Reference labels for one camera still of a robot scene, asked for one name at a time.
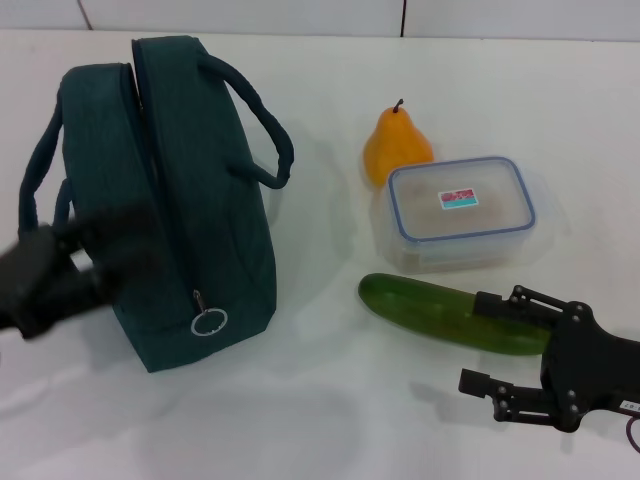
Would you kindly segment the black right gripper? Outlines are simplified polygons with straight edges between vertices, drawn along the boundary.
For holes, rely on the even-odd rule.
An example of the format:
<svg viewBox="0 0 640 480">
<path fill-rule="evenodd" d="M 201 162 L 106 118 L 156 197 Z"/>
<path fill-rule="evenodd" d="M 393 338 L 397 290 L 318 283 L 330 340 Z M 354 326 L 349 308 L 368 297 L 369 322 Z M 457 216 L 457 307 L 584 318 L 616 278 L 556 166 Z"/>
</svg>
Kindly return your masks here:
<svg viewBox="0 0 640 480">
<path fill-rule="evenodd" d="M 506 298 L 479 291 L 472 313 L 509 334 L 550 333 L 543 389 L 461 370 L 459 392 L 489 397 L 496 421 L 574 432 L 596 410 L 639 417 L 639 343 L 604 330 L 588 305 L 516 285 Z"/>
</svg>

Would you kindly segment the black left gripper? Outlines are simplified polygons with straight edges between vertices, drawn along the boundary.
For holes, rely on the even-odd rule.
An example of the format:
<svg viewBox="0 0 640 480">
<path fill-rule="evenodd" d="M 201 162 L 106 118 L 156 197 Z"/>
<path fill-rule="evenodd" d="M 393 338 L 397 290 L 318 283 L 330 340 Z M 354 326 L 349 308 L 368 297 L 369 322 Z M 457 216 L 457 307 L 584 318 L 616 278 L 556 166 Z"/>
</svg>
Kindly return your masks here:
<svg viewBox="0 0 640 480">
<path fill-rule="evenodd" d="M 96 309 L 98 303 L 112 303 L 131 282 L 155 275 L 162 256 L 155 249 L 134 248 L 78 270 L 71 255 L 132 242 L 156 230 L 154 208 L 135 203 L 22 235 L 1 255 L 1 329 L 15 329 L 31 341 L 59 322 Z"/>
</svg>

